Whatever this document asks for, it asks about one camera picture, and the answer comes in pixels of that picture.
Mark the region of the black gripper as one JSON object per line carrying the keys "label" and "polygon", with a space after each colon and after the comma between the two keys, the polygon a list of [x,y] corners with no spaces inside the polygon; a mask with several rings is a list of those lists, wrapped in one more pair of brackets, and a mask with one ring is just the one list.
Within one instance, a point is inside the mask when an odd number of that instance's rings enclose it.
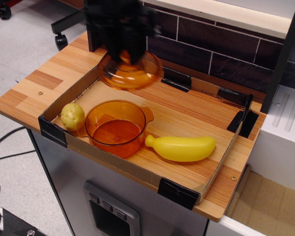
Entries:
{"label": "black gripper", "polygon": [[99,34],[108,54],[117,62],[121,53],[137,63],[146,51],[146,37],[159,34],[157,12],[139,0],[86,0],[87,26]]}

